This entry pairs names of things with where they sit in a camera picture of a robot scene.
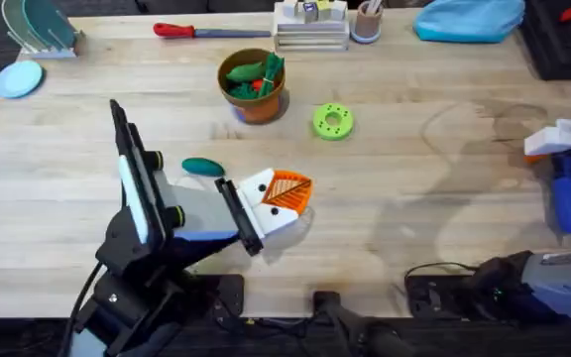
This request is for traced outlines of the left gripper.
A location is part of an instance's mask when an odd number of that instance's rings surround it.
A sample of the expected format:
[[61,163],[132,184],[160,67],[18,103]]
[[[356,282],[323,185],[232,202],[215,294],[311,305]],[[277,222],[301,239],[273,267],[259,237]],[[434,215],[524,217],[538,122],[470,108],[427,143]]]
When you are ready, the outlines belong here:
[[239,240],[250,256],[264,248],[259,237],[298,219],[312,193],[312,180],[292,171],[265,169],[245,178],[238,189],[254,206],[254,228],[231,180],[218,178],[216,191],[172,185],[161,152],[145,151],[144,164],[152,170],[152,185],[161,196],[173,238],[197,243]]

